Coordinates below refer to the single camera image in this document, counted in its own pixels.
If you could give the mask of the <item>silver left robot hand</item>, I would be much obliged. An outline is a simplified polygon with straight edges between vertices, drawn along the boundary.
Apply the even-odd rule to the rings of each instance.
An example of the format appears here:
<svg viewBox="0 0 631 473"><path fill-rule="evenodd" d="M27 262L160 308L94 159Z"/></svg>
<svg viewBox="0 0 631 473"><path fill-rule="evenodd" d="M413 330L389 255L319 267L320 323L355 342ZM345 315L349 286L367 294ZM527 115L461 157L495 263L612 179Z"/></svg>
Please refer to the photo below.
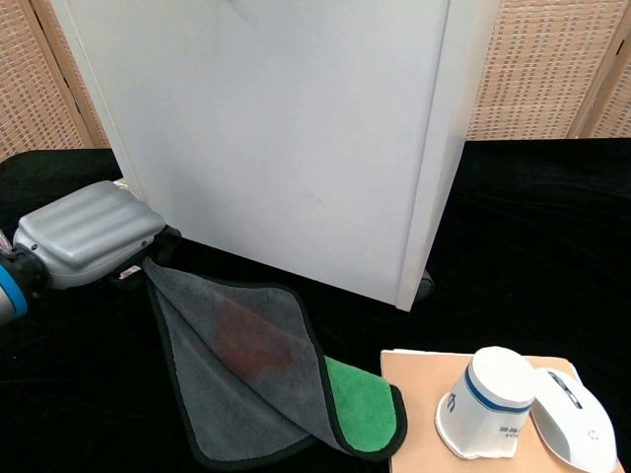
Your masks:
<svg viewBox="0 0 631 473"><path fill-rule="evenodd" d="M65 290L126 269L154 241L179 238L145 202L105 180L23 216L13 244L43 264L48 288Z"/></svg>

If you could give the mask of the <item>white paper cup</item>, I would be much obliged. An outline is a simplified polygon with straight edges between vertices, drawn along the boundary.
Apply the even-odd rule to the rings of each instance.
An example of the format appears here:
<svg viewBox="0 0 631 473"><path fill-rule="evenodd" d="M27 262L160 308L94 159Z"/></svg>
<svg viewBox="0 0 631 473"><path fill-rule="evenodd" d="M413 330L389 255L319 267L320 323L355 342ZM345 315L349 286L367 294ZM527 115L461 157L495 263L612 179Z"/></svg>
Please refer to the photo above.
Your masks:
<svg viewBox="0 0 631 473"><path fill-rule="evenodd" d="M511 458L534 399L532 364L508 348L485 347L440 400L436 429L461 459Z"/></svg>

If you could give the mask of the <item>woven rattan folding screen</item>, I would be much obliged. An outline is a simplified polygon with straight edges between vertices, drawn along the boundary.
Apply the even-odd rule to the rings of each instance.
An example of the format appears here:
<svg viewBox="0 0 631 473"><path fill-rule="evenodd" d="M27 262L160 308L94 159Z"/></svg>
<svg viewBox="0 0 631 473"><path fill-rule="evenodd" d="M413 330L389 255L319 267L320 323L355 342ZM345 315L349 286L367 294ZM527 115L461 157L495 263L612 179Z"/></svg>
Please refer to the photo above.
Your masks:
<svg viewBox="0 0 631 473"><path fill-rule="evenodd" d="M631 0L500 0L467 136L631 138ZM0 0L0 163L107 144L50 0Z"/></svg>

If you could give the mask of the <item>large white box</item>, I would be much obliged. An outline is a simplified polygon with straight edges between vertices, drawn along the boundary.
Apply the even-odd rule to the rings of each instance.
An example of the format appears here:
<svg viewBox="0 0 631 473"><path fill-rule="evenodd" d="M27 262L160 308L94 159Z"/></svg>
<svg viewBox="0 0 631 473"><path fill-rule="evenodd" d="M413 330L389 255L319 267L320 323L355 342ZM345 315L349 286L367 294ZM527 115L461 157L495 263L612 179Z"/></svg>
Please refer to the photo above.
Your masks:
<svg viewBox="0 0 631 473"><path fill-rule="evenodd" d="M130 190L192 240L412 307L500 0L50 0Z"/></svg>

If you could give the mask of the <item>tan mouse pad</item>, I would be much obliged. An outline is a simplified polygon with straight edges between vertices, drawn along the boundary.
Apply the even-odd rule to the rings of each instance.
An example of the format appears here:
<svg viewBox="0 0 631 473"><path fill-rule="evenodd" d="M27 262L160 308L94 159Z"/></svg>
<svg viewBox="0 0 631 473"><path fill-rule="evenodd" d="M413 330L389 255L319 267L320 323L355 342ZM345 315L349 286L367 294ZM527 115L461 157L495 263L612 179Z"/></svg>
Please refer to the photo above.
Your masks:
<svg viewBox="0 0 631 473"><path fill-rule="evenodd" d="M439 401L459 379L469 354L383 350L383 377L398 387L407 414L407 434L388 473L582 473L557 458L527 422L512 458L465 460L443 443L435 427Z"/></svg>

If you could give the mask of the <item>white computer mouse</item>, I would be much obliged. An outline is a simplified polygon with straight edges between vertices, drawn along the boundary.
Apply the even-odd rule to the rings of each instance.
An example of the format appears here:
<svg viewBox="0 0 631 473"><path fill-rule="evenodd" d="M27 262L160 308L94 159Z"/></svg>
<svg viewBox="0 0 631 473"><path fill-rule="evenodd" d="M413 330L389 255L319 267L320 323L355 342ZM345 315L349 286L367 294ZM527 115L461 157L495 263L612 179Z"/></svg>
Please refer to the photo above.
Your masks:
<svg viewBox="0 0 631 473"><path fill-rule="evenodd" d="M530 415L544 444L583 473L614 473L615 432L598 399L578 380L553 368L536 369L534 379Z"/></svg>

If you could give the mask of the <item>grey and green cloth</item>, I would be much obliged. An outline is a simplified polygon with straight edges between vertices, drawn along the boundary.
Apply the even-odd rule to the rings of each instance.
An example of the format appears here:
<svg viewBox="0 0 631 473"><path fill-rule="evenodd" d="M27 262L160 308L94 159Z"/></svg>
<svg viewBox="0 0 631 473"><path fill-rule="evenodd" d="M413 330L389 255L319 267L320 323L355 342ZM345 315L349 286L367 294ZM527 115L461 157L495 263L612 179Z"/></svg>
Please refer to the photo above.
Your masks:
<svg viewBox="0 0 631 473"><path fill-rule="evenodd" d="M142 267L201 463L247 469L316 442L382 461L401 447L407 416L399 389L325 355L294 292L220 283L151 259Z"/></svg>

